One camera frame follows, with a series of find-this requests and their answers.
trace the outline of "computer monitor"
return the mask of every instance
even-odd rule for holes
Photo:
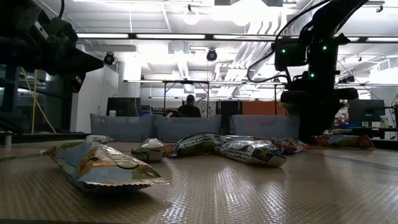
[[[348,100],[348,120],[361,127],[372,127],[372,122],[380,121],[386,115],[384,100]]]

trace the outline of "person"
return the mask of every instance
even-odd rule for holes
[[[184,116],[188,118],[200,118],[200,110],[196,106],[194,106],[195,102],[195,97],[192,95],[187,96],[187,100],[185,102],[185,105],[182,105],[178,108],[178,112],[183,114]]]

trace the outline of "security camera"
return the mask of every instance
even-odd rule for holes
[[[209,52],[207,53],[207,61],[209,62],[214,62],[215,60],[217,60],[217,53],[215,49],[209,49]]]
[[[107,52],[104,58],[104,63],[107,65],[114,65],[117,62],[113,52]]]

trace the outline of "glass wall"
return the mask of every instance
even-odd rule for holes
[[[68,132],[72,103],[72,90],[68,82],[40,70],[37,75],[34,71],[25,71],[25,74],[26,77],[18,67],[0,66],[0,116],[20,126],[24,133],[31,133],[33,118],[35,133],[52,133],[45,116],[56,132]],[[37,105],[33,113],[33,93],[28,84],[32,91],[36,85],[36,99],[44,115]]]

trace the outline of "yellow cable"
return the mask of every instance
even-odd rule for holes
[[[36,98],[36,80],[37,80],[37,70],[35,71],[35,87],[33,90],[33,97]],[[33,101],[33,110],[32,110],[32,134],[35,132],[35,114],[36,114],[36,103]]]
[[[23,72],[23,74],[24,74],[24,76],[25,76],[25,82],[26,82],[26,84],[27,84],[27,87],[29,88],[30,93],[32,93],[32,89],[30,88],[29,82],[27,81],[26,72],[25,72],[24,68],[21,68],[21,69],[22,69],[22,72]],[[52,129],[52,131],[56,134],[57,132],[55,131],[55,129],[54,129],[53,126],[51,125],[50,121],[47,119],[46,115],[44,114],[44,112],[43,112],[43,110],[42,110],[42,107],[39,105],[39,102],[36,100],[36,96],[35,96],[35,95],[33,95],[33,99],[34,99],[34,101],[36,102],[37,107],[39,108],[40,112],[42,112],[44,119],[45,119],[46,122],[49,124],[49,126],[50,126],[51,129]]]

